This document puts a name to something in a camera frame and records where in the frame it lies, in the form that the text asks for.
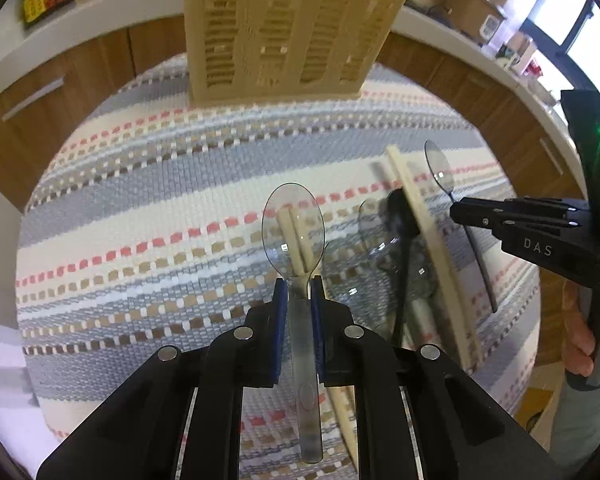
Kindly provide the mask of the person right hand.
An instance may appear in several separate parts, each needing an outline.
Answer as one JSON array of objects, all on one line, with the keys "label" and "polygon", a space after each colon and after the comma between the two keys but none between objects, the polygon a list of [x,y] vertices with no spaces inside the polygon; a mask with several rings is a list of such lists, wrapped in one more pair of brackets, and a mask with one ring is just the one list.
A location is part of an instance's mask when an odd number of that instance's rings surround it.
[{"label": "person right hand", "polygon": [[595,338],[580,310],[579,286],[568,280],[562,286],[562,322],[562,364],[567,372],[588,377],[594,370]]}]

